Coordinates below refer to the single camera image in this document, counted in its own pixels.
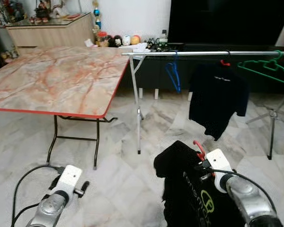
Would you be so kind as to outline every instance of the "marble-pattern tabletop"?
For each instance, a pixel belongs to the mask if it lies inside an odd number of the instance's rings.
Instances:
[[[102,118],[128,63],[119,48],[43,47],[0,69],[0,110]]]

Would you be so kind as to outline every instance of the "black metal table leg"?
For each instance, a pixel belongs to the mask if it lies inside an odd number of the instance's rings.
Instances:
[[[50,162],[53,146],[54,146],[56,139],[57,139],[58,124],[57,124],[57,116],[56,115],[53,116],[53,122],[54,122],[54,125],[55,125],[55,132],[54,132],[54,135],[53,135],[53,141],[52,141],[51,146],[49,147],[49,150],[48,150],[47,160],[46,160],[47,164],[49,164],[49,162]]]
[[[99,122],[99,118],[97,118],[97,140],[96,140],[96,150],[95,150],[95,156],[94,156],[94,170],[97,169],[99,140],[100,140],[100,122]]]

